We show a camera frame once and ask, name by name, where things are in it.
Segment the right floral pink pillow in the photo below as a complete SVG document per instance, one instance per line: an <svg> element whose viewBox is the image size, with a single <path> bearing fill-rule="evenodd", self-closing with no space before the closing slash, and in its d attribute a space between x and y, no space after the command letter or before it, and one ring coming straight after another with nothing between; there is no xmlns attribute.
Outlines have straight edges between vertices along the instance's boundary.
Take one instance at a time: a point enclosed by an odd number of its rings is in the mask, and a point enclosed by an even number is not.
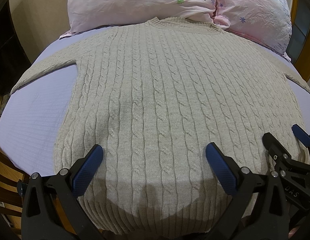
<svg viewBox="0 0 310 240"><path fill-rule="evenodd" d="M292 34L287 0L216 0L214 23L280 56Z"/></svg>

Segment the lavender bed sheet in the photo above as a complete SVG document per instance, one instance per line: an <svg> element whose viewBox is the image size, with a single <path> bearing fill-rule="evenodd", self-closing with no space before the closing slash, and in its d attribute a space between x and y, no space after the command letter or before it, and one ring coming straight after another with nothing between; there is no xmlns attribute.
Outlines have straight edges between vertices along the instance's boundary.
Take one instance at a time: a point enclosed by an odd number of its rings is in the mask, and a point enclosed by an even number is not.
<svg viewBox="0 0 310 240"><path fill-rule="evenodd" d="M310 132L310 89L291 63L212 23L154 18L54 42L14 86L0 147L27 173L69 168L94 144L100 179L189 183L211 176L207 142L255 171L271 131L292 157Z"/></svg>

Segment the beige cable knit sweater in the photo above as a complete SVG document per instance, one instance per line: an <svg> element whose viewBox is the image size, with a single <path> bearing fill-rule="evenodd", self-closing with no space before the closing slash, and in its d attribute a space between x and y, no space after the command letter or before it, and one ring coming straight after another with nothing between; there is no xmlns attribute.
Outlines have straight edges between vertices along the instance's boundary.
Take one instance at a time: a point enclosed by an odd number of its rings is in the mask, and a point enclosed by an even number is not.
<svg viewBox="0 0 310 240"><path fill-rule="evenodd" d="M13 87L75 64L78 74L54 143L55 171L95 145L105 159L84 196L91 221L117 234L168 238L208 231L230 198L204 156L215 142L251 171L269 168L263 134L308 163L292 125L305 122L286 61L211 23L153 18L112 27L31 66Z"/></svg>

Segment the floral pink pillow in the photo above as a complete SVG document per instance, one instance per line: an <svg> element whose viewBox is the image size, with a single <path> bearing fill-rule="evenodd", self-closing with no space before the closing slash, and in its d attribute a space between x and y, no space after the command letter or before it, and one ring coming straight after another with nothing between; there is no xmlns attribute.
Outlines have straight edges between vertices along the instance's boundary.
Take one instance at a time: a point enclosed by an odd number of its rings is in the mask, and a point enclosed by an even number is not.
<svg viewBox="0 0 310 240"><path fill-rule="evenodd" d="M214 23L280 56L292 34L287 0L216 0Z"/></svg>
<svg viewBox="0 0 310 240"><path fill-rule="evenodd" d="M101 26L144 23L154 17L212 22L216 0L67 0L70 30L61 38Z"/></svg>

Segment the left floral pink pillow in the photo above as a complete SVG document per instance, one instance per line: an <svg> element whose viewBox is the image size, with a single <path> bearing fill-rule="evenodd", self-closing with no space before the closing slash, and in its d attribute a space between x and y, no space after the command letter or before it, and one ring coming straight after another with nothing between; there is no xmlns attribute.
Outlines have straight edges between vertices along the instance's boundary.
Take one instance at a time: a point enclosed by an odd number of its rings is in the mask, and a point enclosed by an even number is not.
<svg viewBox="0 0 310 240"><path fill-rule="evenodd" d="M70 30L61 38L101 26L144 23L154 17L212 22L216 0L67 0Z"/></svg>

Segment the wooden headboard frame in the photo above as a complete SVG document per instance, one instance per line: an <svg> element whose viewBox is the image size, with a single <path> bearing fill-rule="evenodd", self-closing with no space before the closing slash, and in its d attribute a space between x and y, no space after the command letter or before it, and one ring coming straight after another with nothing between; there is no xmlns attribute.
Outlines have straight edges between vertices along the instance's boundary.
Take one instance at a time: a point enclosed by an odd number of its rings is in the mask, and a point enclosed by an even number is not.
<svg viewBox="0 0 310 240"><path fill-rule="evenodd" d="M286 50L301 77L310 82L310 0L287 0L292 37Z"/></svg>

